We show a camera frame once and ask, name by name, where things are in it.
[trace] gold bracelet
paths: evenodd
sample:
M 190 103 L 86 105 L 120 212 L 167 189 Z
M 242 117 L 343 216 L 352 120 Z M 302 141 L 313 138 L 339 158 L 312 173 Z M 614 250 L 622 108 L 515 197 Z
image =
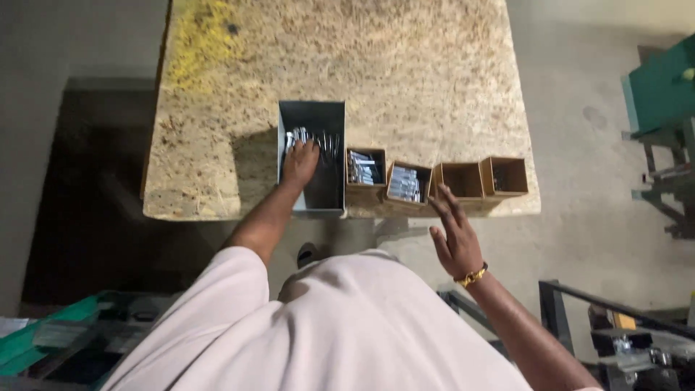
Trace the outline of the gold bracelet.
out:
M 479 279 L 482 278 L 482 275 L 485 274 L 487 271 L 487 262 L 483 261 L 482 263 L 482 269 L 479 271 L 474 271 L 471 273 L 466 274 L 466 277 L 464 277 L 462 280 L 454 280 L 457 284 L 461 285 L 462 287 L 467 287 L 468 284 L 472 284 Z

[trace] workbench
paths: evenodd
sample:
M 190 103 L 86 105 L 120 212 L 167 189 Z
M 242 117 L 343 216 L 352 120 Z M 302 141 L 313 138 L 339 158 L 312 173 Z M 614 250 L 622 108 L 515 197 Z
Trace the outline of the workbench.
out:
M 540 213 L 504 0 L 173 0 L 168 22 L 146 216 L 243 217 L 277 182 L 283 99 L 345 101 L 347 146 L 389 164 L 523 157 L 527 195 L 466 210 Z M 435 216 L 345 202 L 347 217 Z

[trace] cardboard box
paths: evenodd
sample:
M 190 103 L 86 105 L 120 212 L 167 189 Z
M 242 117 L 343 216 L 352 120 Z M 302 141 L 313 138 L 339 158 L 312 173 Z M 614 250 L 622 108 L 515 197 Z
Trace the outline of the cardboard box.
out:
M 410 200 L 405 200 L 404 198 L 399 198 L 395 197 L 394 195 L 390 194 L 391 190 L 391 180 L 393 179 L 393 168 L 394 167 L 403 167 L 403 168 L 413 168 L 414 170 L 417 171 L 417 178 L 425 181 L 425 188 L 421 189 L 422 191 L 425 192 L 424 194 L 424 202 L 414 202 Z M 403 161 L 394 161 L 391 164 L 391 167 L 389 168 L 389 174 L 388 174 L 388 179 L 389 182 L 386 185 L 385 189 L 385 199 L 387 199 L 390 202 L 397 202 L 401 205 L 408 205 L 411 207 L 423 207 L 427 204 L 427 197 L 430 196 L 430 187 L 432 185 L 432 168 L 431 167 L 424 167 L 424 166 L 418 166 L 416 164 L 410 164 L 410 163 L 405 163 Z
M 286 101 L 278 103 L 277 181 L 282 178 L 286 132 L 305 127 L 312 134 L 337 134 L 335 164 L 319 159 L 311 181 L 293 207 L 295 215 L 340 217 L 345 211 L 345 102 Z
M 516 157 L 488 157 L 480 162 L 486 200 L 504 200 L 528 194 L 526 165 Z
M 432 193 L 435 198 L 444 199 L 439 184 L 449 186 L 454 197 L 460 202 L 479 202 L 485 197 L 480 174 L 480 163 L 440 163 L 432 170 Z
M 381 178 L 383 178 L 383 183 L 375 183 L 375 184 L 364 184 L 364 183 L 359 183 L 359 182 L 351 182 L 350 179 L 350 151 L 355 151 L 359 154 L 368 154 L 372 155 L 374 157 L 376 162 L 380 162 L 381 164 L 377 164 L 377 169 L 379 169 L 379 173 L 381 175 Z M 347 184 L 347 189 L 348 190 L 355 190 L 355 191 L 381 191 L 382 189 L 386 188 L 386 183 L 387 183 L 387 171 L 386 171 L 386 151 L 379 149 L 379 148 L 359 148 L 359 147 L 349 147 L 348 149 L 345 150 L 345 181 Z

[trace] left hand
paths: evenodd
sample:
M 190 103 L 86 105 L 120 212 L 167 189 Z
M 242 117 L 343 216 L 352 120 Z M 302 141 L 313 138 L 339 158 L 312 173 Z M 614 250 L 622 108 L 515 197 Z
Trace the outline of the left hand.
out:
M 285 156 L 285 164 L 282 166 L 282 183 L 303 189 L 316 170 L 319 151 L 318 145 L 313 140 L 308 140 L 306 144 L 302 141 L 295 143 Z

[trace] gray floor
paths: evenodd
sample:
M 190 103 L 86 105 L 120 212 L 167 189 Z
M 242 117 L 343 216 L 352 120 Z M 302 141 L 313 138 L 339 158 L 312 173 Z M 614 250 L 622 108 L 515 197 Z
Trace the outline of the gray floor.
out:
M 18 303 L 65 81 L 153 77 L 165 2 L 14 0 L 1 7 L 0 314 L 8 314 Z M 491 270 L 536 315 L 544 278 L 640 308 L 688 304 L 695 243 L 671 240 L 663 233 L 667 219 L 630 199 L 646 163 L 638 145 L 621 141 L 628 122 L 620 76 L 638 66 L 637 45 L 667 47 L 695 31 L 692 15 L 695 3 L 686 0 L 509 2 L 543 211 L 472 224 Z M 433 288 L 449 283 L 426 235 L 438 222 L 379 223 L 293 221 L 274 255 L 271 294 L 307 240 L 331 242 L 337 253 L 379 246 Z M 231 227 L 198 225 L 213 248 Z M 566 304 L 575 350 L 591 358 L 586 306 Z

